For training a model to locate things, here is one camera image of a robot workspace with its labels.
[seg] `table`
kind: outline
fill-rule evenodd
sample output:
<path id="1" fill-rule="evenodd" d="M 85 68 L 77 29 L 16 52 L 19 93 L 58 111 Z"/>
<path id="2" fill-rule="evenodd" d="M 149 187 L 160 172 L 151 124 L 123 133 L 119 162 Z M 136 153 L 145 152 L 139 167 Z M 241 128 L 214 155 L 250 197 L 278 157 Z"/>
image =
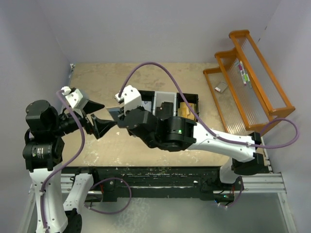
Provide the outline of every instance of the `table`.
<path id="1" fill-rule="evenodd" d="M 91 100 L 115 107 L 115 94 L 138 63 L 77 64 L 70 86 L 84 90 Z M 212 129 L 224 131 L 215 103 L 202 71 L 216 67 L 210 63 L 162 63 L 175 77 L 185 93 L 199 95 L 199 111 L 202 120 Z M 140 90 L 177 91 L 170 78 L 156 66 L 144 66 L 132 76 L 129 84 Z M 101 119 L 112 119 L 106 109 L 95 112 Z M 80 146 L 80 133 L 76 131 L 63 137 L 66 145 L 64 162 L 69 160 Z M 113 127 L 97 140 L 86 135 L 81 155 L 70 166 L 222 166 L 227 156 L 207 151 L 167 152 L 148 148 L 140 139 L 130 137 L 126 129 Z"/>

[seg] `wall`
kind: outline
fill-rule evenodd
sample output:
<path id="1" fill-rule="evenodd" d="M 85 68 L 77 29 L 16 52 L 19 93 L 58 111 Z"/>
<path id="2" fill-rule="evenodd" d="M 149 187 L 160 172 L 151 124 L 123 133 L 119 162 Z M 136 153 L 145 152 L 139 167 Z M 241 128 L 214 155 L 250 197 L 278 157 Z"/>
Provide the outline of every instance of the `wall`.
<path id="1" fill-rule="evenodd" d="M 38 2 L 72 63 L 215 62 L 232 30 L 258 41 L 280 0 Z"/>
<path id="2" fill-rule="evenodd" d="M 274 171 L 281 171 L 289 204 L 300 233 L 310 232 L 311 210 L 311 1 L 282 0 L 259 49 L 296 107 L 288 118 L 298 124 L 300 139 L 290 147 L 269 151 Z M 267 137 L 267 143 L 289 141 L 294 129 L 280 123 Z"/>
<path id="3" fill-rule="evenodd" d="M 0 229 L 17 232 L 31 184 L 22 158 L 25 108 L 68 82 L 69 62 L 35 0 L 0 2 Z"/>

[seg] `wooden tabletop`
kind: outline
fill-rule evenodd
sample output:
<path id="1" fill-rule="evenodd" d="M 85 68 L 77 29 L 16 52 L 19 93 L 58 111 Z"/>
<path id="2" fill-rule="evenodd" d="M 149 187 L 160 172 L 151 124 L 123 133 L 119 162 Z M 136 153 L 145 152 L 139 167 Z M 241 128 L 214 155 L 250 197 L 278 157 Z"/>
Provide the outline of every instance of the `wooden tabletop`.
<path id="1" fill-rule="evenodd" d="M 116 107 L 115 94 L 137 63 L 77 64 L 71 87 L 88 93 L 91 100 Z M 210 127 L 224 131 L 215 103 L 202 71 L 216 67 L 209 63 L 162 63 L 174 76 L 185 93 L 199 95 L 199 111 L 202 120 Z M 140 68 L 129 84 L 140 90 L 176 92 L 176 88 L 164 71 L 155 66 Z M 95 112 L 101 119 L 112 119 L 106 109 Z M 66 162 L 78 150 L 79 131 L 66 135 L 63 158 Z M 139 138 L 128 135 L 126 129 L 113 127 L 97 140 L 86 135 L 86 144 L 81 155 L 70 166 L 221 166 L 227 156 L 207 151 L 186 150 L 167 152 L 148 148 Z"/>

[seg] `wooden shelf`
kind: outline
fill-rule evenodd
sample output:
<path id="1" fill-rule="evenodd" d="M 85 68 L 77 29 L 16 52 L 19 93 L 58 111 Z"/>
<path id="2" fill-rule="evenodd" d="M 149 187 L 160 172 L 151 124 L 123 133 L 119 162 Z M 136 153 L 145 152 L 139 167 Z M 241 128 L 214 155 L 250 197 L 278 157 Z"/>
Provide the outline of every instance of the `wooden shelf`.
<path id="1" fill-rule="evenodd" d="M 291 105 L 285 92 L 263 58 L 260 50 L 248 30 L 233 31 L 229 34 L 234 48 L 215 54 L 218 68 L 203 71 L 212 92 L 217 109 L 227 132 L 225 118 L 210 84 L 209 75 L 221 72 L 225 77 L 234 102 L 239 110 L 247 131 L 260 132 L 265 125 L 276 117 L 287 117 L 295 108 Z M 242 61 L 250 83 L 242 82 L 240 71 L 235 62 Z M 270 125 L 263 134 L 276 126 Z"/>

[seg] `table surface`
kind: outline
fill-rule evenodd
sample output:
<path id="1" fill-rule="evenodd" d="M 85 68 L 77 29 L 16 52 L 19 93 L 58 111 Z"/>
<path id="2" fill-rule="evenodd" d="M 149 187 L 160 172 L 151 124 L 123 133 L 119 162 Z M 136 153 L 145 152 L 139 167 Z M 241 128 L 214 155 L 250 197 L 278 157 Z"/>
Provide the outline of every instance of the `table surface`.
<path id="1" fill-rule="evenodd" d="M 77 64 L 70 83 L 88 93 L 90 100 L 107 108 L 118 106 L 115 94 L 137 63 Z M 162 63 L 174 76 L 185 93 L 199 95 L 199 111 L 202 120 L 212 129 L 224 131 L 211 92 L 203 75 L 210 63 Z M 134 73 L 129 84 L 140 90 L 176 92 L 176 88 L 164 71 L 156 66 L 144 66 Z M 95 112 L 101 119 L 112 119 L 106 109 Z M 79 131 L 66 135 L 63 159 L 69 160 L 81 142 Z M 126 129 L 113 127 L 97 140 L 86 135 L 81 155 L 70 166 L 222 166 L 227 156 L 199 150 L 167 152 L 148 148 L 140 139 L 130 137 Z"/>

